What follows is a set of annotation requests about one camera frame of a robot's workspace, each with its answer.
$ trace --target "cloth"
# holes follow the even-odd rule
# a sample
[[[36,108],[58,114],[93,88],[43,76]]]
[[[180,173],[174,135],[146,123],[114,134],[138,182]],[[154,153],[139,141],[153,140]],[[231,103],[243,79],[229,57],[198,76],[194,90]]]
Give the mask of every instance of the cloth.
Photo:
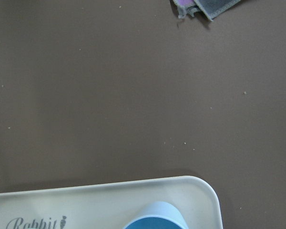
[[[213,21],[228,8],[232,7],[240,0],[173,0],[178,8],[179,18],[184,18],[187,14],[194,16],[197,11],[202,11],[206,17]]]

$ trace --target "white tray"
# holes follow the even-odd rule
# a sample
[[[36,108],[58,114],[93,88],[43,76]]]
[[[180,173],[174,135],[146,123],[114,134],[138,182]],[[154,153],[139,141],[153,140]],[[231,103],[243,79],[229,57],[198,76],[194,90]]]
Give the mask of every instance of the white tray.
[[[154,201],[177,207],[189,229],[223,228],[211,186],[197,177],[183,176],[2,193],[0,229],[27,229],[36,223],[38,229],[122,229]],[[64,227],[62,216],[66,216]]]

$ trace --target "brown table surface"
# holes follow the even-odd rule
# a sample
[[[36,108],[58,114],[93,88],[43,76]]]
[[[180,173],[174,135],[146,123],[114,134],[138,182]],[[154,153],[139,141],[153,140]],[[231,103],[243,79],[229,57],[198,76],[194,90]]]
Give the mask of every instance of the brown table surface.
[[[0,193],[180,175],[286,229],[286,1],[0,0]]]

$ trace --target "carrot illustration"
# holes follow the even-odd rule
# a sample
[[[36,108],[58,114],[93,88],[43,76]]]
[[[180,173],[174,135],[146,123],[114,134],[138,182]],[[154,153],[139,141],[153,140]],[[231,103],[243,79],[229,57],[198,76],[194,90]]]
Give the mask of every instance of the carrot illustration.
[[[65,216],[62,216],[62,220],[61,220],[61,229],[63,229],[66,225],[66,218]]]

